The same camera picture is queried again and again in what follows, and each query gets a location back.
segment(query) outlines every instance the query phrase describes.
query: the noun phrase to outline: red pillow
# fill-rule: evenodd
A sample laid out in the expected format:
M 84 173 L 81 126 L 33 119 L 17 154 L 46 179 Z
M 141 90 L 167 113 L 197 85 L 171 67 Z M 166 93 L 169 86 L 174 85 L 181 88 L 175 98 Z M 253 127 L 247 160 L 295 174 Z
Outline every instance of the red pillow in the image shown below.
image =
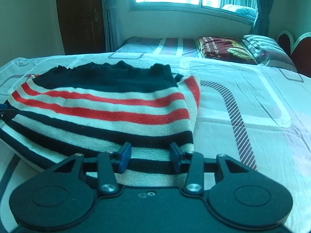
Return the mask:
M 200 37 L 200 52 L 203 57 L 235 63 L 253 64 L 255 59 L 234 38 Z

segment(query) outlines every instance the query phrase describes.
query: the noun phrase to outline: gold feather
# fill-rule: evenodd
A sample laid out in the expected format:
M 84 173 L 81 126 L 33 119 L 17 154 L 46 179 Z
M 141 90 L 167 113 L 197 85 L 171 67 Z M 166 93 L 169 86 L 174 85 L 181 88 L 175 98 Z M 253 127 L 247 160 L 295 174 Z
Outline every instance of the gold feather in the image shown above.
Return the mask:
M 243 49 L 240 48 L 234 48 L 230 47 L 227 49 L 229 53 L 231 53 L 233 56 L 238 57 L 243 60 L 249 60 L 253 61 L 254 59 L 249 55 L 249 53 Z

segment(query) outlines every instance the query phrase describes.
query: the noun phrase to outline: curtain tieback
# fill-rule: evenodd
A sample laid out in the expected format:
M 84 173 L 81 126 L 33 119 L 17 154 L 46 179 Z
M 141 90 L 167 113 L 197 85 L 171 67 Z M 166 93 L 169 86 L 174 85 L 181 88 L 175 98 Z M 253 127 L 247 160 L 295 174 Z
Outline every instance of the curtain tieback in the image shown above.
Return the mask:
M 260 18 L 260 19 L 268 20 L 269 19 L 269 14 L 267 14 L 267 13 L 260 13 L 259 12 L 257 17 Z
M 115 4 L 113 4 L 113 5 L 105 4 L 105 10 L 111 10 L 111 9 L 115 9 L 115 8 L 116 8 Z

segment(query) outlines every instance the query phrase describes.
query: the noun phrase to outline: door handle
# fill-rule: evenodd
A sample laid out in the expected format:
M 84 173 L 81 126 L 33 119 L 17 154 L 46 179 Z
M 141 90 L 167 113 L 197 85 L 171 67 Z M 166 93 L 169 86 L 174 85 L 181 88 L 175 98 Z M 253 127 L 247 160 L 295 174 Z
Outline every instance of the door handle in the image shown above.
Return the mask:
M 95 22 L 98 22 L 98 11 L 96 9 L 94 10 L 94 18 Z

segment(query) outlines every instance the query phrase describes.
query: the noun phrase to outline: circular cover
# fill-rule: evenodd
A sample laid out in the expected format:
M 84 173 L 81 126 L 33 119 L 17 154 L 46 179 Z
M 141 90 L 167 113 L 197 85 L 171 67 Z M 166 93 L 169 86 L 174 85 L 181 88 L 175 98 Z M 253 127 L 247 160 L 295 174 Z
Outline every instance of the circular cover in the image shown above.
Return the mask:
M 10 208 L 18 223 L 34 229 L 60 229 L 83 217 L 92 207 L 92 189 L 71 174 L 52 173 L 16 188 Z
M 289 191 L 265 177 L 238 175 L 222 180 L 210 190 L 210 208 L 237 227 L 264 229 L 283 223 L 293 206 Z

